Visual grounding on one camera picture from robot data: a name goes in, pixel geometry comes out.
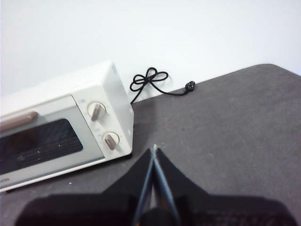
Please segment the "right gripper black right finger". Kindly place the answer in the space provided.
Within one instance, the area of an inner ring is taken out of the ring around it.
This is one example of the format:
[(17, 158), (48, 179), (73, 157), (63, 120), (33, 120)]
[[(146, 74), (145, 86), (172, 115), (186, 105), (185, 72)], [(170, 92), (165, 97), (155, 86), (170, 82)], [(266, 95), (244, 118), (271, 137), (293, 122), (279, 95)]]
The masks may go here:
[(260, 196), (210, 194), (187, 178), (157, 148), (154, 166), (160, 190), (183, 226), (291, 226), (280, 201)]

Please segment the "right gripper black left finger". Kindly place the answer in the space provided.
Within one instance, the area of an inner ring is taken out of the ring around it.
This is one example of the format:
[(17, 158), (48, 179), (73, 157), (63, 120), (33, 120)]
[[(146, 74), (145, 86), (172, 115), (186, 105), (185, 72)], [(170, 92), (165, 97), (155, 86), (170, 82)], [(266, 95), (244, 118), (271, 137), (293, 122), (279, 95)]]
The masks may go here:
[(129, 226), (152, 153), (147, 149), (128, 172), (101, 193), (54, 194), (28, 203), (17, 226)]

